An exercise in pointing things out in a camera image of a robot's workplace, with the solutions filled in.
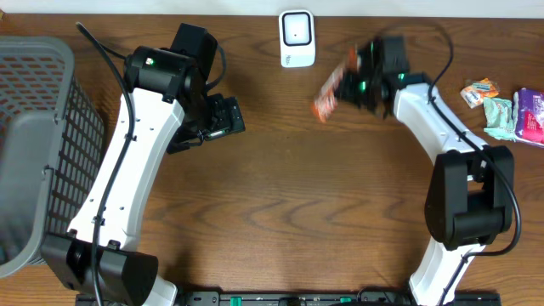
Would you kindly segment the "red purple pad package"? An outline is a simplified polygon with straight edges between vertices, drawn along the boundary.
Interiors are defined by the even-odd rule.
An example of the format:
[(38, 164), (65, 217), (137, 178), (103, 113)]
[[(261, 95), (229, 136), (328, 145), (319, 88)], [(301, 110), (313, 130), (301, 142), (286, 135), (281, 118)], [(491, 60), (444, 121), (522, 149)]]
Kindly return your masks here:
[(513, 96), (516, 140), (543, 147), (543, 92), (521, 88)]

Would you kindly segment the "orange snack bar wrapper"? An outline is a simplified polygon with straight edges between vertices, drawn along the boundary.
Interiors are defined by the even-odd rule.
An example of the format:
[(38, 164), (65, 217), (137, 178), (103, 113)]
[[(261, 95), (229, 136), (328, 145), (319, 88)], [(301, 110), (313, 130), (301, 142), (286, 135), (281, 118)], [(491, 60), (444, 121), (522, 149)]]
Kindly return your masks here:
[(340, 82), (348, 72), (357, 72), (359, 67), (359, 55), (356, 47), (352, 46), (347, 57), (335, 68), (314, 98), (313, 112), (321, 122), (326, 122), (337, 108), (335, 91), (339, 89)]

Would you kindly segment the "small orange tissue packet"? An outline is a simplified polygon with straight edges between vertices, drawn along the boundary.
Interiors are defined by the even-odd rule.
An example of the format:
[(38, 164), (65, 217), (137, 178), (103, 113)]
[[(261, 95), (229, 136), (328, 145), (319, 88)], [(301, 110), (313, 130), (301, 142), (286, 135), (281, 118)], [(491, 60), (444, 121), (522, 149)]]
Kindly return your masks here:
[(461, 90), (460, 95), (467, 103), (468, 107), (473, 109), (482, 105), (485, 98), (494, 98), (499, 93), (499, 86), (489, 78), (484, 78), (479, 81), (467, 81), (466, 86)]

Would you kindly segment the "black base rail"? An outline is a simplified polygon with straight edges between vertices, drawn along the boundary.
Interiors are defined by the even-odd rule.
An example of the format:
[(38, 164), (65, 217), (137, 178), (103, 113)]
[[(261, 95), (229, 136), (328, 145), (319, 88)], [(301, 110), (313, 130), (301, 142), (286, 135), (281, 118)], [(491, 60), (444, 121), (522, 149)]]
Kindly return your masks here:
[[(94, 297), (76, 295), (76, 306), (98, 305)], [(186, 292), (179, 294), (175, 306), (326, 306), (326, 305), (416, 305), (408, 292), (363, 290), (357, 294), (227, 294), (219, 292)], [(456, 293), (454, 306), (501, 306), (498, 293)]]

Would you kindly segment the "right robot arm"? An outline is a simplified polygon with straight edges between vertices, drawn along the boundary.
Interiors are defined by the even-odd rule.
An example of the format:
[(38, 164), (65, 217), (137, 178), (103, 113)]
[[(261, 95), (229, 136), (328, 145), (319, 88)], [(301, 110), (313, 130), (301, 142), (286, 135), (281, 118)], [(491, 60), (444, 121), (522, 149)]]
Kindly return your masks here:
[(424, 203), (430, 240), (409, 279), (414, 305), (453, 304), (469, 264), (511, 252), (522, 229), (512, 152), (472, 133), (442, 100), (437, 82), (411, 71), (403, 37), (376, 37), (348, 51), (334, 92), (369, 111), (383, 104), (433, 163)]

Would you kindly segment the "grey plastic mesh basket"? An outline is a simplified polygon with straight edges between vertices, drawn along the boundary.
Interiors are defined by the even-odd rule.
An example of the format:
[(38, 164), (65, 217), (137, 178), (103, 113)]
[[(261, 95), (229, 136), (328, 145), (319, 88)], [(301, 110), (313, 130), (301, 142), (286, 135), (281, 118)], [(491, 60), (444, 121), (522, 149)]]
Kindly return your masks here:
[(105, 125), (54, 37), (1, 38), (1, 276), (43, 264), (98, 174)]

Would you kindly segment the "mint green wipes packet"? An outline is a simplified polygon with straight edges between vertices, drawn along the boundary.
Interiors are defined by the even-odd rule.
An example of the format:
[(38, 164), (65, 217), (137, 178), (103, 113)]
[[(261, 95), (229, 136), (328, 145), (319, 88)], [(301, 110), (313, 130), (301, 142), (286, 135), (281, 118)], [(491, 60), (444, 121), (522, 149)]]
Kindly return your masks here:
[(508, 99), (485, 98), (483, 105), (487, 122), (484, 132), (494, 139), (514, 141), (513, 103)]

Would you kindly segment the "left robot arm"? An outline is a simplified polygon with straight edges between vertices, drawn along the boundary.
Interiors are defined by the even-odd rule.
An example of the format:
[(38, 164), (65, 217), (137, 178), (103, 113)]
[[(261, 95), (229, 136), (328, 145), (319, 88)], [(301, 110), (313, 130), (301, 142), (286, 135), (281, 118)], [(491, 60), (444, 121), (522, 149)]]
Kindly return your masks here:
[(122, 90), (115, 131), (98, 175), (63, 234), (41, 253), (79, 305), (172, 305), (179, 289), (139, 251), (150, 190), (162, 159), (241, 133), (238, 101), (209, 77), (224, 51), (205, 28), (182, 24), (170, 47), (140, 46), (114, 76)]

